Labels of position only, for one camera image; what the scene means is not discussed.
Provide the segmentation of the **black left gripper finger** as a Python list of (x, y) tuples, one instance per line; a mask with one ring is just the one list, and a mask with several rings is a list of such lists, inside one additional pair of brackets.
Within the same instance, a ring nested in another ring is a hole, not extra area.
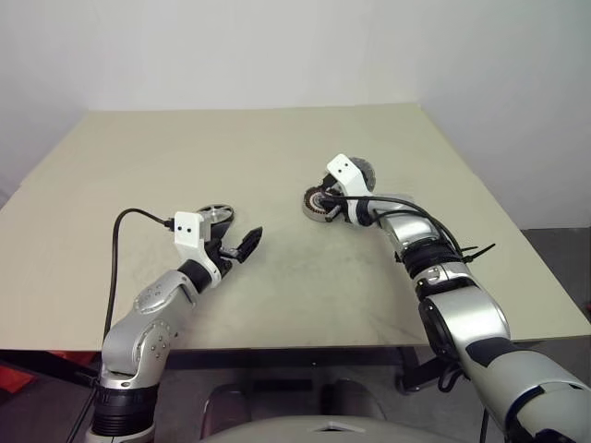
[(243, 238), (240, 245), (235, 249), (235, 260), (245, 262), (257, 249), (263, 234), (263, 228), (257, 227), (250, 230)]
[(211, 238), (212, 239), (223, 239), (230, 226), (234, 221), (234, 217), (231, 216), (225, 220), (219, 220), (211, 224)]

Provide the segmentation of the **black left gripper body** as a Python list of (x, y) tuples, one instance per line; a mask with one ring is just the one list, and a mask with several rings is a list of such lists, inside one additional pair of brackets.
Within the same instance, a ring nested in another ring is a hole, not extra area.
[(221, 238), (212, 238), (206, 243), (206, 254), (224, 278), (233, 267), (232, 260), (238, 261), (241, 252), (238, 246), (224, 246)]

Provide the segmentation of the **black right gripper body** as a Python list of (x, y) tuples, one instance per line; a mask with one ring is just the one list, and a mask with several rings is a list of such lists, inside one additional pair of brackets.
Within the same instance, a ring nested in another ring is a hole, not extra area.
[[(350, 221), (348, 211), (348, 201), (345, 198), (345, 186), (339, 182), (333, 175), (326, 174), (321, 182), (321, 194), (330, 198), (332, 203), (330, 206), (322, 206), (325, 214), (322, 216), (324, 222), (333, 222), (338, 216), (342, 216), (346, 222)], [(335, 206), (341, 207), (341, 213), (333, 221), (325, 221), (324, 216), (332, 210)]]

